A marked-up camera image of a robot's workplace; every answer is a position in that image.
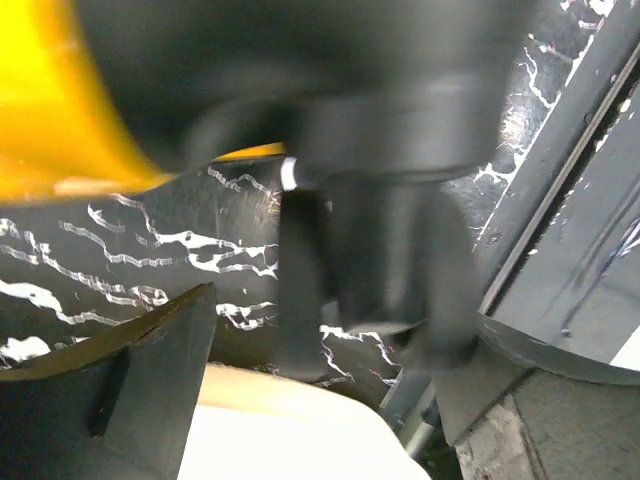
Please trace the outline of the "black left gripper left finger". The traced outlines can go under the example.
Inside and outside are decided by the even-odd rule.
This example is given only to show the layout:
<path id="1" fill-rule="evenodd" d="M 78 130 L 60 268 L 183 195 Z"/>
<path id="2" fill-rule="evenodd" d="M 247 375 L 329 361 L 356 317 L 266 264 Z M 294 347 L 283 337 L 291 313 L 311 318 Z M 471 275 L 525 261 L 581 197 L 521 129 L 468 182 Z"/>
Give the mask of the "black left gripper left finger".
<path id="1" fill-rule="evenodd" d="M 2 371 L 2 478 L 177 478 L 215 306 L 215 286 L 202 284 Z"/>

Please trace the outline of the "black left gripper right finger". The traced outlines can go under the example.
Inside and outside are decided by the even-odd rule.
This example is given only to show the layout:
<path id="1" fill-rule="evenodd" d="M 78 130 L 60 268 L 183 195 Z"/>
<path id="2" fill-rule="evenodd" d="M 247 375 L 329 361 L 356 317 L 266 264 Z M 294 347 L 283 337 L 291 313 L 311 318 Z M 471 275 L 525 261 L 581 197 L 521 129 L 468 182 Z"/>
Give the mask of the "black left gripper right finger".
<path id="1" fill-rule="evenodd" d="M 433 376 L 463 478 L 638 478 L 638 372 L 479 326 L 468 362 Z"/>

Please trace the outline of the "yellow Pikachu suitcase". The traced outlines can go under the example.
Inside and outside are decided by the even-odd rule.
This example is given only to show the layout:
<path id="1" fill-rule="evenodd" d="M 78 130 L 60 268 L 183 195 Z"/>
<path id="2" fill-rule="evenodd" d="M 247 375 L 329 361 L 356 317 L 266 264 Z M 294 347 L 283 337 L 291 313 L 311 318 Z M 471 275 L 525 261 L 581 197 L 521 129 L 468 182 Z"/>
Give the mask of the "yellow Pikachu suitcase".
<path id="1" fill-rule="evenodd" d="M 479 287 L 443 191 L 495 152 L 532 1 L 5 1 L 1 198 L 142 192 L 273 146 L 279 339 L 321 373 L 321 310 L 407 335 L 431 368 L 475 346 Z"/>

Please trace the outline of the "white plastic tray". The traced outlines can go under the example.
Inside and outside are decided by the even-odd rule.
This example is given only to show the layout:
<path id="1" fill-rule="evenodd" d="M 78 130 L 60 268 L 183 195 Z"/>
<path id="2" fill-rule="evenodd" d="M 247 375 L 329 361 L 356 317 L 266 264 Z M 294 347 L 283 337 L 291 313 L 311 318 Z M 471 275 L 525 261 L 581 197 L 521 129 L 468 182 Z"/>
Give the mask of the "white plastic tray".
<path id="1" fill-rule="evenodd" d="M 368 406 L 316 386 L 209 365 L 181 479 L 428 478 Z"/>

